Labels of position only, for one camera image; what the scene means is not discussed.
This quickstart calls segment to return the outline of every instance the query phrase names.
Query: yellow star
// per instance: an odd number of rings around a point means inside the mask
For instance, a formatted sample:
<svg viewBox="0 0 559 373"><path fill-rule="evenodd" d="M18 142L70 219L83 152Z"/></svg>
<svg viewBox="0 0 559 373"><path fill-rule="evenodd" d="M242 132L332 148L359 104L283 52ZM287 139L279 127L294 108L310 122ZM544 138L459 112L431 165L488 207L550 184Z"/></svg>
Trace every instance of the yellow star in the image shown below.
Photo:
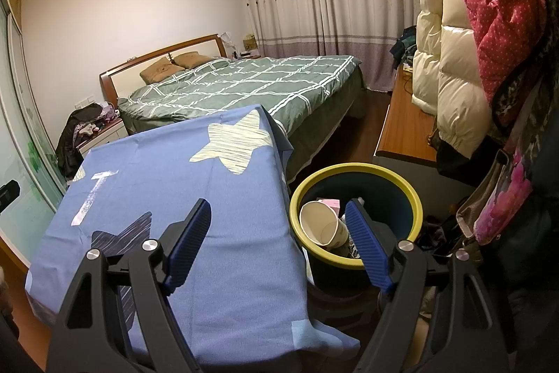
<svg viewBox="0 0 559 373"><path fill-rule="evenodd" d="M234 125L208 125L210 142L190 159L200 162L217 158L234 174L241 174L247 169L252 151L260 146L272 146L272 138L266 130L260 129L260 114L253 109Z"/></svg>

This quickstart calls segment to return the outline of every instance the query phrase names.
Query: bedside table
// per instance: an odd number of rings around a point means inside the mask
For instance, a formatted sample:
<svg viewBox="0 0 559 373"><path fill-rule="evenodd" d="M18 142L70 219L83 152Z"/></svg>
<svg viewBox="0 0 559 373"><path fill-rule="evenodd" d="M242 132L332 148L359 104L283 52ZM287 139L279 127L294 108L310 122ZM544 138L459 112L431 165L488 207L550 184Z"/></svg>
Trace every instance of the bedside table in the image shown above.
<svg viewBox="0 0 559 373"><path fill-rule="evenodd" d="M109 124L107 124L103 129L99 130L96 136L91 137L87 141L82 142L78 146L79 153L82 154L83 158L86 158L86 155L89 151L97 146L101 146L103 144L107 144L107 142L116 141L120 138L125 138L128 136L128 132L126 131L126 127L124 126L124 122L120 117L117 117Z"/></svg>

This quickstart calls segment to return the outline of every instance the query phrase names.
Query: brown pillow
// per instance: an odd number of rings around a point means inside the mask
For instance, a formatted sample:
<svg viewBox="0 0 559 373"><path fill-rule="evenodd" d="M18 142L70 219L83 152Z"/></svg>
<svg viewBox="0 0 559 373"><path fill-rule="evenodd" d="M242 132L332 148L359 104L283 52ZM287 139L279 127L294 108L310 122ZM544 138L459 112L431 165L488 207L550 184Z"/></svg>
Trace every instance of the brown pillow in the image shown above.
<svg viewBox="0 0 559 373"><path fill-rule="evenodd" d="M197 51L191 51L173 58L173 61L175 64L179 65L180 67L184 67L190 70L193 69L194 67L197 67L198 65L202 65L205 64L206 62L213 61L214 59L215 59L214 57L198 54Z"/></svg>
<svg viewBox="0 0 559 373"><path fill-rule="evenodd" d="M184 68L171 64L169 59L162 57L147 69L142 70L140 76L146 84L160 83L180 70L184 70Z"/></svg>

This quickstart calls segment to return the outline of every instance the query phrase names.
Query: blue tablecloth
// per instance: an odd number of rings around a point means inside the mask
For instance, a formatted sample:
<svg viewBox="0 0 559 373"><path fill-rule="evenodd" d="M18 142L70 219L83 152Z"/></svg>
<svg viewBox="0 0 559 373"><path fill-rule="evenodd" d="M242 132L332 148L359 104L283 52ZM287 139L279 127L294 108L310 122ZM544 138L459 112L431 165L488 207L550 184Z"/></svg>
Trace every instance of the blue tablecloth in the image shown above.
<svg viewBox="0 0 559 373"><path fill-rule="evenodd" d="M92 149L33 258L26 289L34 312L54 322L92 244L115 254L158 238L205 198L208 236L169 299L204 371L297 372L297 350L352 357L357 340L308 319L305 260L287 219L290 153L261 106ZM124 291L123 303L132 346L146 354Z"/></svg>

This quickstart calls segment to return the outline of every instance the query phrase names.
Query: white paper cup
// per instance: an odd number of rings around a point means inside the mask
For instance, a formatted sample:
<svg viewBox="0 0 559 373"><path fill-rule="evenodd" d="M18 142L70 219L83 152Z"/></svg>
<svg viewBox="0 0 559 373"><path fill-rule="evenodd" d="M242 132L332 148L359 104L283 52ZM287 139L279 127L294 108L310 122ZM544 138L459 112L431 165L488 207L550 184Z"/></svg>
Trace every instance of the white paper cup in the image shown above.
<svg viewBox="0 0 559 373"><path fill-rule="evenodd" d="M320 201L303 204L299 213L306 236L326 250L337 248L348 240L349 232L334 210Z"/></svg>

